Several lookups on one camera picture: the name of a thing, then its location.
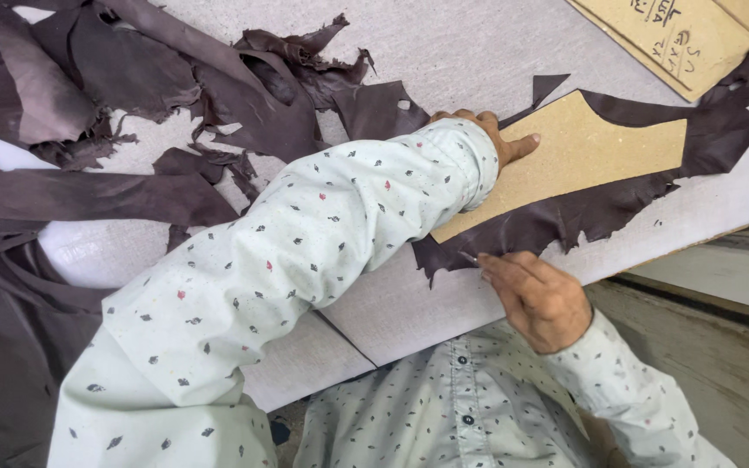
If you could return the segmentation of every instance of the leaf print pattern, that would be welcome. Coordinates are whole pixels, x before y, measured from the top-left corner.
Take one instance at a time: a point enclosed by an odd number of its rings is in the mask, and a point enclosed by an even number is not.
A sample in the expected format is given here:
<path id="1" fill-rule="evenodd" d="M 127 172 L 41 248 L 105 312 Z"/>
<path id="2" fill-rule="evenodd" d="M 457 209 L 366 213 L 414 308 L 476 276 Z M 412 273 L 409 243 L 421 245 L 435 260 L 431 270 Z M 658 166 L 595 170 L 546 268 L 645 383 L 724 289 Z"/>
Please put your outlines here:
<path id="1" fill-rule="evenodd" d="M 115 437 L 114 439 L 111 439 L 111 442 L 109 442 L 109 446 L 106 447 L 106 450 L 117 447 L 120 444 L 120 441 L 122 440 L 123 440 L 122 435 L 120 437 Z"/>

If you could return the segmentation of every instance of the person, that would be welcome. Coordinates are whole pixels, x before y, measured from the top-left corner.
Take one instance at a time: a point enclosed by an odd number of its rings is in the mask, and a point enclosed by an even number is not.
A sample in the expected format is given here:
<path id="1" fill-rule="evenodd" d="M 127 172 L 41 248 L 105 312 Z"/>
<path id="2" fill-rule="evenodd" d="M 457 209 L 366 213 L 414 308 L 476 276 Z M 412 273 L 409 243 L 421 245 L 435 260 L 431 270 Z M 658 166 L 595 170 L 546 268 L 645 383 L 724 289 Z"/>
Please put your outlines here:
<path id="1" fill-rule="evenodd" d="M 93 346 L 63 382 L 48 465 L 276 466 L 239 368 L 398 246 L 476 208 L 538 143 L 506 143 L 493 113 L 461 110 L 287 165 L 244 218 L 193 236 L 103 302 Z M 478 262 L 509 325 L 315 394 L 295 466 L 596 466 L 573 402 L 608 422 L 633 465 L 733 465 L 576 279 L 527 252 Z"/>

